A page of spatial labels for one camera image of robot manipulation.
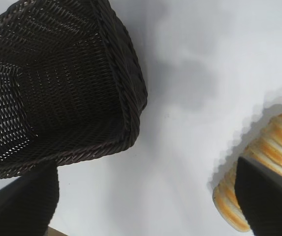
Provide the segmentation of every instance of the white table surface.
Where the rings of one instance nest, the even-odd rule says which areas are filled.
[[[15,0],[0,0],[0,13]],[[51,226],[70,236],[250,236],[212,187],[282,112],[282,0],[111,0],[149,104],[130,150],[59,168]],[[0,188],[11,180],[0,180]]]

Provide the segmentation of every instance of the wicker weave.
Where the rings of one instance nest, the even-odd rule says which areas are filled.
[[[0,178],[126,150],[146,103],[108,0],[20,0],[0,15]]]

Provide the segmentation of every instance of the bread roll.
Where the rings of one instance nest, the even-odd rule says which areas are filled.
[[[282,114],[271,119],[260,136],[243,153],[256,159],[282,176]],[[235,195],[237,163],[225,174],[213,190],[213,201],[222,217],[236,230],[247,232],[250,227],[243,216]]]

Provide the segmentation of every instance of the dark brown wicker basket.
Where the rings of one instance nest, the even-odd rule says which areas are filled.
[[[108,0],[20,0],[0,15],[0,178],[126,150],[146,103]]]

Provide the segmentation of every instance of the black object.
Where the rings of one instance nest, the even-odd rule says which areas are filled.
[[[0,178],[128,149],[146,103],[108,0],[20,0],[0,15]]]
[[[239,158],[235,192],[256,236],[282,236],[282,177],[253,158]]]
[[[58,200],[56,164],[33,168],[0,191],[0,236],[43,236]]]

